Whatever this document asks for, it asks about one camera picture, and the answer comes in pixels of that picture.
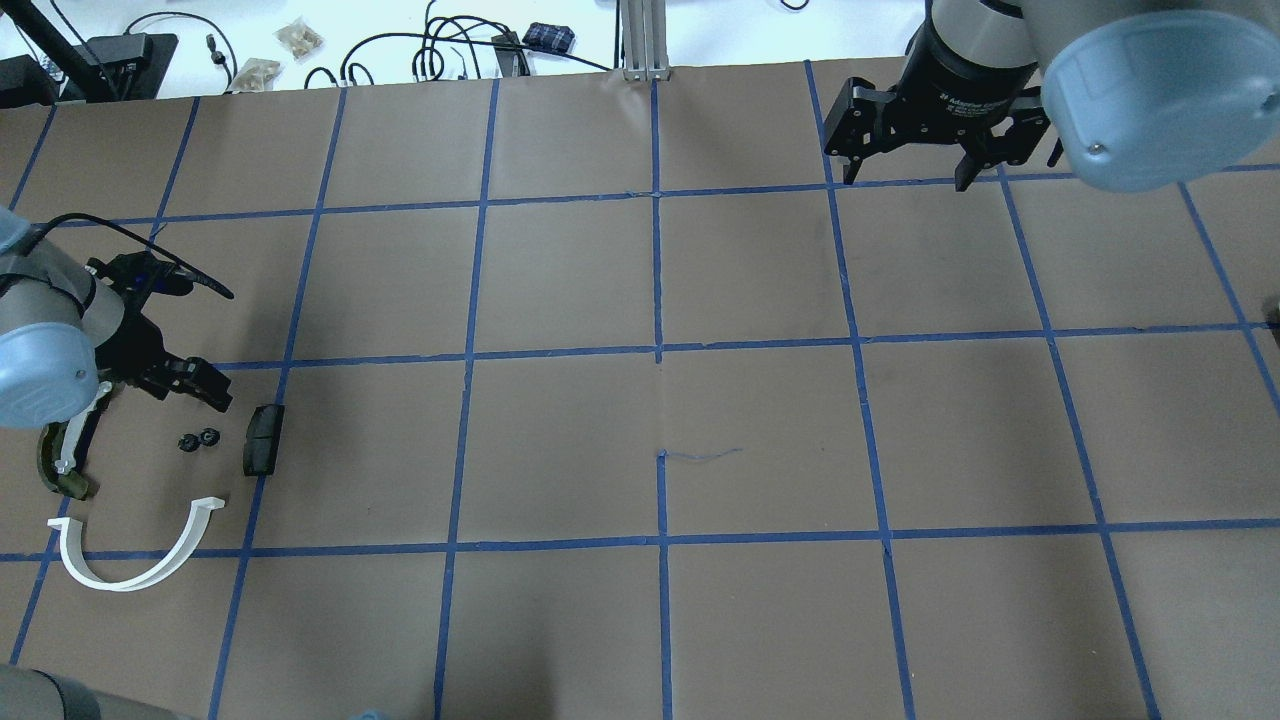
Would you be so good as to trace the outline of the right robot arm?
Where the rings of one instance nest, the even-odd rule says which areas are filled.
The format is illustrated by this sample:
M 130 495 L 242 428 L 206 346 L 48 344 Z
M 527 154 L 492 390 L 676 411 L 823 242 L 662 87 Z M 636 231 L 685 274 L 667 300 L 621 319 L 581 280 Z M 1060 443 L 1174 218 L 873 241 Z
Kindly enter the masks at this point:
M 933 1 L 887 90 L 851 77 L 824 152 L 861 164 L 908 145 L 959 146 L 957 191 L 1051 161 L 1088 186 L 1137 193 L 1188 182 L 1277 133 L 1275 1 Z

